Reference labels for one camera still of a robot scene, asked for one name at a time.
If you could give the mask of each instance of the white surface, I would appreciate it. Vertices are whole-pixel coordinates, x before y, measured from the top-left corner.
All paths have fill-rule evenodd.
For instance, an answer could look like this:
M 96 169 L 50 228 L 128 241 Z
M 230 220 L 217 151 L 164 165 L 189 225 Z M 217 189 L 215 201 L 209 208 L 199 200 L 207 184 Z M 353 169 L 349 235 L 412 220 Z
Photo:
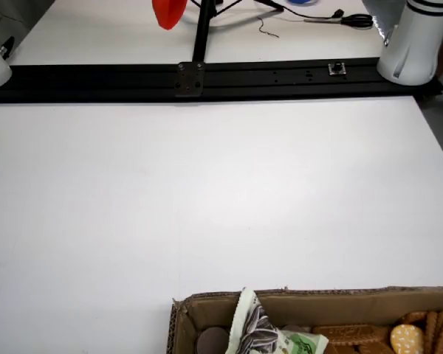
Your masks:
M 312 15 L 364 13 L 360 0 L 322 0 L 294 7 Z M 206 61 L 303 60 L 378 57 L 381 39 L 375 29 L 358 30 L 328 24 L 305 24 L 290 14 L 255 18 L 268 7 L 244 0 L 215 18 Z M 198 9 L 189 4 L 171 31 L 157 25 L 149 0 L 57 0 L 24 40 L 12 64 L 178 63 L 192 58 Z
M 136 3 L 58 0 L 14 63 L 190 58 L 194 29 Z M 380 51 L 276 21 L 209 61 Z M 411 98 L 0 106 L 0 353 L 163 353 L 172 297 L 394 284 L 443 285 L 443 153 Z

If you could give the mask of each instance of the brown round object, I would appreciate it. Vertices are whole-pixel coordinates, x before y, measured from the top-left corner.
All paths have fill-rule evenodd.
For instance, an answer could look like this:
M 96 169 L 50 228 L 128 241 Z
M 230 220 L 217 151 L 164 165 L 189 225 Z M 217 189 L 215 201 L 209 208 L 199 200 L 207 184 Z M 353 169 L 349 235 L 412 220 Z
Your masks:
M 400 324 L 391 332 L 391 345 L 396 354 L 423 354 L 423 331 L 411 324 Z
M 282 327 L 282 330 L 295 333 L 310 333 L 312 329 L 310 327 L 297 326 L 296 324 L 288 324 L 287 326 Z
M 430 311 L 427 315 L 427 327 L 425 328 L 425 354 L 432 354 L 433 342 L 435 338 L 436 323 L 438 321 L 438 313 Z
M 220 327 L 204 330 L 197 339 L 197 354 L 224 354 L 228 349 L 230 336 Z
M 402 325 L 412 325 L 415 322 L 423 321 L 427 318 L 427 311 L 415 311 L 407 313 L 400 319 Z

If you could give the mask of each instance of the red lamp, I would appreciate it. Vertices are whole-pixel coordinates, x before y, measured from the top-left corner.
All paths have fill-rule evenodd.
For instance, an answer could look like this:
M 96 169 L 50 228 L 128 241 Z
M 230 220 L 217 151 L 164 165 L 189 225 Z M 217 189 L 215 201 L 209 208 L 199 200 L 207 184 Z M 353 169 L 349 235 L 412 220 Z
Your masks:
M 165 30 L 171 30 L 182 17 L 187 0 L 153 0 L 157 22 Z

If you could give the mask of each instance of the black cable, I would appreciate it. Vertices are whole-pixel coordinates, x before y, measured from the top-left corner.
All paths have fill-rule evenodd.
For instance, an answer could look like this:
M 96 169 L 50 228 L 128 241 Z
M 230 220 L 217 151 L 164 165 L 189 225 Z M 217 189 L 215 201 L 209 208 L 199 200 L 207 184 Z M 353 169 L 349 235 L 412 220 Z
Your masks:
M 200 7 L 200 4 L 199 4 L 197 1 L 195 1 L 195 0 L 190 0 L 190 1 L 191 1 L 193 4 L 195 4 L 196 6 Z M 220 11 L 217 13 L 217 15 L 219 15 L 219 14 L 223 13 L 225 10 L 228 10 L 229 8 L 235 6 L 235 5 L 238 4 L 240 1 L 241 1 L 241 0 L 238 0 L 238 1 L 236 1 L 234 4 L 230 4 L 230 5 L 226 6 L 224 9 L 220 10 Z M 296 16 L 299 16 L 299 17 L 302 17 L 302 18 L 311 18 L 311 19 L 314 19 L 314 20 L 328 20 L 328 19 L 330 19 L 330 18 L 332 18 L 332 17 L 335 17 L 335 18 L 342 17 L 343 14 L 344 14 L 344 12 L 343 12 L 342 10 L 337 10 L 337 11 L 334 13 L 333 16 L 329 16 L 329 17 L 309 16 L 309 15 L 304 15 L 304 14 L 302 14 L 302 13 L 297 13 L 297 12 L 295 12 L 294 10 L 291 10 L 291 9 L 289 9 L 288 7 L 283 6 L 283 5 L 281 5 L 281 4 L 277 4 L 277 3 L 275 3 L 275 2 L 272 2 L 272 3 L 273 3 L 273 4 L 276 4 L 276 6 L 278 6 L 278 7 L 282 7 L 285 11 L 289 11 L 290 13 L 292 13 L 292 14 L 294 14 L 294 15 L 296 15 Z
M 259 32 L 264 33 L 265 35 L 270 35 L 271 37 L 279 38 L 279 36 L 275 35 L 274 33 L 263 31 L 264 21 L 261 17 L 257 17 L 257 19 L 261 21 L 261 26 L 259 27 Z
M 20 24 L 22 24 L 23 26 L 25 26 L 26 28 L 28 28 L 27 24 L 25 24 L 23 21 L 18 20 L 17 18 L 10 17 L 10 16 L 8 16 L 8 15 L 5 15 L 2 11 L 0 11 L 0 16 L 3 17 L 3 18 L 8 18 L 9 20 L 12 20 L 12 21 L 19 22 Z

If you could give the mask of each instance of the cardboard box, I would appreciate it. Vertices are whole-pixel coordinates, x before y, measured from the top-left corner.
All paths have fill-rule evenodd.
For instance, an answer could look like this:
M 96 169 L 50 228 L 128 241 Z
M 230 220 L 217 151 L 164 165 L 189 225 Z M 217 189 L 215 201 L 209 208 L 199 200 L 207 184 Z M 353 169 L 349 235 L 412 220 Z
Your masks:
M 348 291 L 256 291 L 270 321 L 285 325 L 392 325 L 406 313 L 443 310 L 443 288 Z M 194 354 L 209 327 L 231 327 L 240 292 L 193 295 L 174 302 L 167 354 Z

